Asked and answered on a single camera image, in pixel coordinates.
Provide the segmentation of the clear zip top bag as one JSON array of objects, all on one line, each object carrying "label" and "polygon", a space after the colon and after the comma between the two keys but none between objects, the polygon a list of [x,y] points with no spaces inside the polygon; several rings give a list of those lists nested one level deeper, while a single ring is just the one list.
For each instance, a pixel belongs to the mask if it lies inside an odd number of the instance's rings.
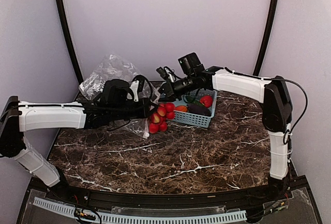
[{"label": "clear zip top bag", "polygon": [[[93,100],[99,93],[102,92],[104,84],[108,80],[122,79],[131,84],[133,78],[142,75],[141,71],[130,61],[116,55],[107,55],[93,70],[87,79],[80,85],[79,90],[87,100]],[[160,98],[157,88],[154,87],[150,81],[152,90],[147,82],[144,83],[143,90],[138,95],[139,97],[149,97],[151,92],[152,102],[156,103]],[[148,123],[146,119],[139,119],[131,121],[128,125],[123,127],[140,137],[147,139],[149,137]]]}]

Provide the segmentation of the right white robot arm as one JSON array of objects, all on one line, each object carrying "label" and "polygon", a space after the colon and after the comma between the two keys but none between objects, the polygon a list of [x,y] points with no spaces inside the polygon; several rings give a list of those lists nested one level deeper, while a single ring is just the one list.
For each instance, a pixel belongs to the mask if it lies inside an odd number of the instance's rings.
[{"label": "right white robot arm", "polygon": [[262,123],[270,140],[272,178],[282,180],[288,173],[289,147],[295,124],[292,123],[293,105],[287,79],[257,77],[230,70],[227,67],[199,65],[186,72],[186,77],[172,81],[171,71],[162,67],[156,70],[165,80],[160,93],[171,100],[180,99],[196,89],[224,91],[256,100],[262,106]]}]

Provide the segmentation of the light blue plastic basket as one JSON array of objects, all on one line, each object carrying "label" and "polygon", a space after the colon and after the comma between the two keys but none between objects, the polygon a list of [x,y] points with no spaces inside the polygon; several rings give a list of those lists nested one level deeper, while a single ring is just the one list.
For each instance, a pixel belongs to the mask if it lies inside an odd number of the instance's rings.
[{"label": "light blue plastic basket", "polygon": [[182,123],[182,124],[187,124],[187,125],[192,125],[192,126],[198,126],[202,128],[207,128],[210,124],[210,121],[215,115],[215,109],[216,109],[216,101],[217,101],[217,91],[211,91],[211,90],[204,90],[200,89],[192,91],[190,93],[187,93],[182,96],[181,100],[175,100],[173,101],[174,105],[176,107],[178,106],[188,106],[189,105],[189,98],[195,99],[198,103],[200,103],[200,99],[204,96],[211,96],[212,98],[212,105],[208,107],[207,109],[210,111],[210,116],[206,115],[201,115],[201,114],[194,114],[190,113],[189,111],[187,112],[182,112],[182,111],[174,111],[175,112],[175,117],[171,120],[173,122],[177,123]]}]

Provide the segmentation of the red cherry bunch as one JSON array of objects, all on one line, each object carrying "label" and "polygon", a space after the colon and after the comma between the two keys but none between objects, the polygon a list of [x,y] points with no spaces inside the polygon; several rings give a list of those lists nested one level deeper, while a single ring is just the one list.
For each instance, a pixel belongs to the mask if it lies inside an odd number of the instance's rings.
[{"label": "red cherry bunch", "polygon": [[149,133],[165,132],[168,129],[167,120],[175,118],[175,105],[171,102],[160,103],[155,113],[149,118]]}]

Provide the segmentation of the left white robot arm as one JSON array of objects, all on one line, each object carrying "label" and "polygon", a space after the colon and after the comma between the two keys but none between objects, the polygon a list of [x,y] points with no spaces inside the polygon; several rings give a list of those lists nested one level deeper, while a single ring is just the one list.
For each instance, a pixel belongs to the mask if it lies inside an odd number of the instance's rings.
[{"label": "left white robot arm", "polygon": [[25,138],[26,131],[50,128],[95,129],[114,121],[144,119],[156,110],[152,95],[140,97],[148,79],[112,79],[92,100],[70,103],[30,103],[11,96],[1,115],[1,157],[13,158],[62,201],[73,197],[63,173],[50,164]]}]

